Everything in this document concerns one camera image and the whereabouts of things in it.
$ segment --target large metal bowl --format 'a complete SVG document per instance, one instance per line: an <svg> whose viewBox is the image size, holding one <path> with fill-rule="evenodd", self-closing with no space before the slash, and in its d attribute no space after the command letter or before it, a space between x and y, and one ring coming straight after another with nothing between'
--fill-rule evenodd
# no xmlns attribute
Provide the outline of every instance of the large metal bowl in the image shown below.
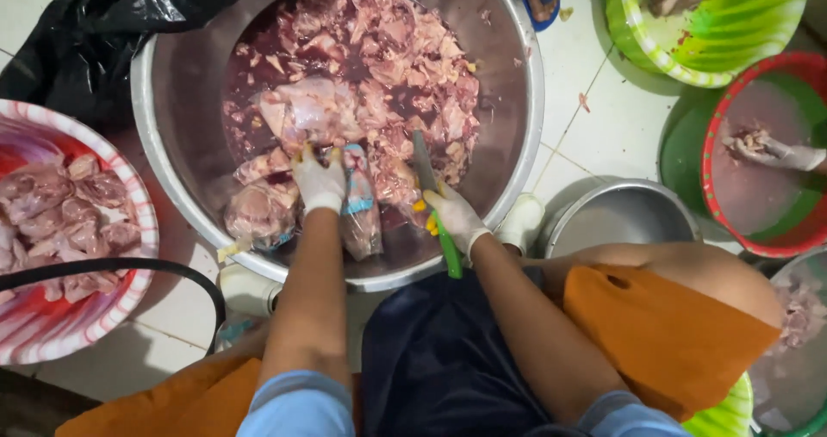
<svg viewBox="0 0 827 437"><path fill-rule="evenodd" d="M617 180L559 210L542 233L544 257L560 257L605 243L701 241L688 208L650 180Z"/></svg>
<svg viewBox="0 0 827 437"><path fill-rule="evenodd" d="M183 216L218 248L232 239L222 212L236 167L224 138L224 67L246 25L274 0L240 0L204 29L153 37L132 62L132 104L140 140L160 184ZM493 227L527 179L543 123L543 63L521 0L417 0L439 9L471 61L481 60L480 142L460 192ZM491 25L480 17L491 10ZM522 61L517 67L514 60ZM409 226L386 232L385 253L346 261L353 291L381 291L443 268L439 245ZM292 252L235 255L255 273L283 282Z"/></svg>

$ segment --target black plastic bag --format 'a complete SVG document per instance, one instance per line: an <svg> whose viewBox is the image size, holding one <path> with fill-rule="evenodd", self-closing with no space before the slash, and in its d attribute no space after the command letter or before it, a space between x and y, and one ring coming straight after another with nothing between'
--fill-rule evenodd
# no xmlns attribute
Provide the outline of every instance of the black plastic bag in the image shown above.
<svg viewBox="0 0 827 437"><path fill-rule="evenodd" d="M107 133L134 125L132 57L153 33L201 28L237 0L54 0L0 74L0 98Z"/></svg>

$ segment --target orange cloth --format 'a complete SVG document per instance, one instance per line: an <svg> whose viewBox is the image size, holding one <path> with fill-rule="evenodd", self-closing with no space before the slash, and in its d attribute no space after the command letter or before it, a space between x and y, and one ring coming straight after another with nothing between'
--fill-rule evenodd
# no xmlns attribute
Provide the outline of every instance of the orange cloth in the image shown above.
<svg viewBox="0 0 827 437"><path fill-rule="evenodd" d="M635 267L574 267L563 310L643 403L679 422L724 400L780 336L732 306Z"/></svg>
<svg viewBox="0 0 827 437"><path fill-rule="evenodd" d="M255 394L260 368L261 360L255 358L192 366L148 391L67 421L55 437L234 437ZM358 377L354 374L355 384ZM353 401L353 414L360 419L358 400Z"/></svg>

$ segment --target green knife handle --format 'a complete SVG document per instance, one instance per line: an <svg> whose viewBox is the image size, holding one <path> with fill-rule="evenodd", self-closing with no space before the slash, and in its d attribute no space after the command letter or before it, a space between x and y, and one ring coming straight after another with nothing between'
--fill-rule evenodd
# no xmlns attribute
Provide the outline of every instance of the green knife handle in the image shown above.
<svg viewBox="0 0 827 437"><path fill-rule="evenodd" d="M448 264L448 276L452 279L462 278L462 254L460 253L454 239L442 226L442 221L439 219L436 211L431 212L433 219L437 221L437 230L439 231L439 244L442 245L442 254L445 256L445 263Z"/></svg>

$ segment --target white shoe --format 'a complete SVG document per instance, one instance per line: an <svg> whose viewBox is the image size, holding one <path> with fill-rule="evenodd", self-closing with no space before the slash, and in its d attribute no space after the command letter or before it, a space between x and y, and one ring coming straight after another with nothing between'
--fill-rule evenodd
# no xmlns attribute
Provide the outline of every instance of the white shoe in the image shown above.
<svg viewBox="0 0 827 437"><path fill-rule="evenodd" d="M523 193L517 197L500 227L494 231L494 236L501 243L509 243L519 248L520 253L526 256L529 248L537 241L545 214L546 207L539 198L530 193Z"/></svg>
<svg viewBox="0 0 827 437"><path fill-rule="evenodd" d="M227 307L246 315L270 317L275 296L283 286L238 263L227 264L218 274L218 288Z"/></svg>

